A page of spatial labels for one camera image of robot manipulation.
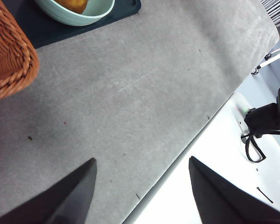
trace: light blue bowl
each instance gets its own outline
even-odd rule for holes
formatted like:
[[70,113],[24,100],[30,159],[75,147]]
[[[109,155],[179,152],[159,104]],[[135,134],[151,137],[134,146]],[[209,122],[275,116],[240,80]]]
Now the light blue bowl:
[[115,0],[88,0],[86,9],[78,14],[59,5],[54,0],[35,0],[36,4],[50,17],[71,26],[92,24],[111,12]]

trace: orange wicker basket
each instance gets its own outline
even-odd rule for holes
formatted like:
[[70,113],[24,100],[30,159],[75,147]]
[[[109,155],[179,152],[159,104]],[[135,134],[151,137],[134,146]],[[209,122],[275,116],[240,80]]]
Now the orange wicker basket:
[[0,0],[0,99],[31,84],[38,68],[35,49]]

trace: white surface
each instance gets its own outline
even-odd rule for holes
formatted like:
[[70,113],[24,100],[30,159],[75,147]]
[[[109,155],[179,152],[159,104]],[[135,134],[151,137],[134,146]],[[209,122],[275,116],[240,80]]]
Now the white surface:
[[[190,182],[191,156],[238,188],[280,211],[280,147],[272,136],[264,135],[256,141],[267,158],[261,163],[248,161],[240,136],[247,133],[243,115],[249,107],[241,94],[232,95],[195,143],[189,146],[188,153],[138,216],[135,224],[201,223]],[[274,203],[270,203],[257,187]]]
[[86,26],[108,15],[113,9],[115,0],[89,0],[82,14],[72,12],[54,0],[35,0],[35,2],[54,20],[71,26]]

